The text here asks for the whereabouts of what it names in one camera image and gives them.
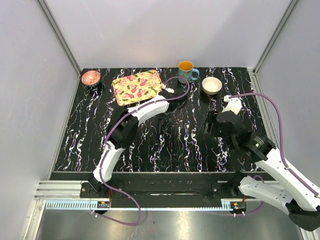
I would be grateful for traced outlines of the black remote control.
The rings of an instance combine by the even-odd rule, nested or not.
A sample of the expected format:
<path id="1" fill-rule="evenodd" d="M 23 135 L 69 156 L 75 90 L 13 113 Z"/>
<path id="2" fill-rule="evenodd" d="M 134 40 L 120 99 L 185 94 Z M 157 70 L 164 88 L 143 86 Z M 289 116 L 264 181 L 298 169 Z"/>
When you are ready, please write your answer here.
<path id="1" fill-rule="evenodd" d="M 159 135 L 162 134 L 162 124 L 163 124 L 163 120 L 159 118 L 157 122 L 157 133 Z"/>

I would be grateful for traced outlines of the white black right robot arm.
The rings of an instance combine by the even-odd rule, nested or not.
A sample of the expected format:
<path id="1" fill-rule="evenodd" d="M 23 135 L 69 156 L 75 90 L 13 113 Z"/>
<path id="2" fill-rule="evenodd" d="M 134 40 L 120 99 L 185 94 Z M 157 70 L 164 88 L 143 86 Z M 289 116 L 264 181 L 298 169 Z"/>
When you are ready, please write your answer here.
<path id="1" fill-rule="evenodd" d="M 288 215 L 298 227 L 312 232 L 320 227 L 320 188 L 288 160 L 264 134 L 246 129 L 240 116 L 232 111 L 210 111 L 204 132 L 222 141 L 235 153 L 267 172 L 281 189 L 259 183 L 244 173 L 236 173 L 227 183 L 233 198 L 254 197 Z"/>

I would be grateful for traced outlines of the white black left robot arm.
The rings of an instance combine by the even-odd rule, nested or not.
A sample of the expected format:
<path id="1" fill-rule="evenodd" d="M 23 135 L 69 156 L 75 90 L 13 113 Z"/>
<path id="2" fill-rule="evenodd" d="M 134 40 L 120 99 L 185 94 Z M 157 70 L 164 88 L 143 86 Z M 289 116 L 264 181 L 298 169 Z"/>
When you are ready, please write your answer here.
<path id="1" fill-rule="evenodd" d="M 108 182 L 122 154 L 135 140 L 138 127 L 145 121 L 176 111 L 188 98 L 189 91 L 163 89 L 155 97 L 134 107 L 116 109 L 107 127 L 105 147 L 100 161 L 89 178 L 91 192 L 98 198 L 108 193 Z"/>

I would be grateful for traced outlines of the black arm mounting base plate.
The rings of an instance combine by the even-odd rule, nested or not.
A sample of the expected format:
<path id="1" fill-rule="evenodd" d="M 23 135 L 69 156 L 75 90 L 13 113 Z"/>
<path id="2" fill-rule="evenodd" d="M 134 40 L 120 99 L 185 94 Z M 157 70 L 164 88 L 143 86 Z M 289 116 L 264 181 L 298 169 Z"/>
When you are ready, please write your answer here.
<path id="1" fill-rule="evenodd" d="M 106 199 L 147 199 L 163 196 L 166 199 L 232 199 L 241 201 L 244 195 L 236 188 L 236 182 L 242 177 L 238 172 L 169 172 L 169 173 L 120 173 L 112 175 L 108 186 L 102 185 L 97 193 L 89 184 L 89 178 L 80 187 L 81 198 Z"/>

